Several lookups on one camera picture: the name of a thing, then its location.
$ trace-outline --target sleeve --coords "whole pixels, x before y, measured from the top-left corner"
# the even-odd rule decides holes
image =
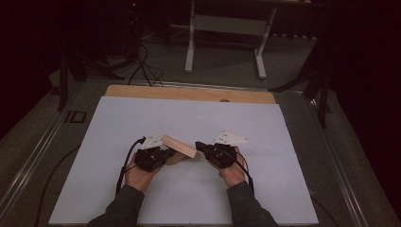
[[[234,227],[279,226],[270,212],[263,209],[246,182],[227,189]]]
[[[132,227],[136,226],[139,211],[144,200],[144,193],[124,185],[106,208],[106,213],[92,219],[88,227]]]

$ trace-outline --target white object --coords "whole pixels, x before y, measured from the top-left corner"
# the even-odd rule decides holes
[[[222,145],[234,145],[249,142],[248,138],[241,137],[239,135],[234,135],[227,131],[222,132],[216,139],[215,143]]]
[[[162,144],[162,136],[156,135],[151,132],[150,135],[147,136],[145,142],[142,144],[142,149],[156,148],[160,147]]]
[[[318,223],[278,105],[129,97],[100,99],[49,223],[85,224],[103,214],[132,140],[148,131],[187,145],[213,141],[211,131],[240,131],[250,140],[238,147],[253,169],[260,204],[279,224]],[[146,193],[138,225],[230,225],[226,189],[203,155],[164,166]]]

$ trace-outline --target metal frame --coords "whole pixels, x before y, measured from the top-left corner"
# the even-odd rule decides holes
[[[259,47],[254,50],[254,56],[259,78],[265,79],[267,76],[265,65],[262,59],[262,53],[265,48],[266,41],[268,40],[276,11],[277,8],[271,9],[268,21],[198,15],[195,13],[195,0],[192,0],[191,17],[189,20],[189,45],[186,54],[185,73],[192,72],[195,51],[194,33],[195,29],[197,29],[261,36],[262,41]]]

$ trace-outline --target table leg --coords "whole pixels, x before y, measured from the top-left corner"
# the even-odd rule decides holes
[[[195,20],[195,0],[191,1],[191,18],[189,20],[189,45],[186,53],[185,73],[192,72],[192,64],[194,61],[194,20]]]
[[[260,43],[259,48],[254,50],[257,72],[259,74],[260,79],[266,78],[266,71],[265,71],[265,65],[263,64],[262,53],[263,53],[263,49],[265,48],[266,41],[268,40],[271,25],[273,23],[273,19],[274,19],[274,15],[275,15],[276,11],[277,11],[277,8],[271,9],[270,18],[269,18],[268,22],[266,23],[266,29],[262,35],[262,42]]]

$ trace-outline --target table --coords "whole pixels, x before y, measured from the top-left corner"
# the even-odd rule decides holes
[[[222,99],[231,102],[216,102]],[[274,103],[273,95],[266,92],[109,87],[49,223],[84,224],[104,212],[113,199],[124,156],[142,133],[157,130],[186,144],[194,142],[194,137],[212,143],[221,127],[250,136],[250,142],[239,148],[249,163],[255,196],[276,221],[283,225],[317,223],[284,117]],[[273,133],[265,134],[265,125]],[[225,188],[202,156],[197,162],[165,166],[147,192],[138,224],[228,225],[231,217]]]

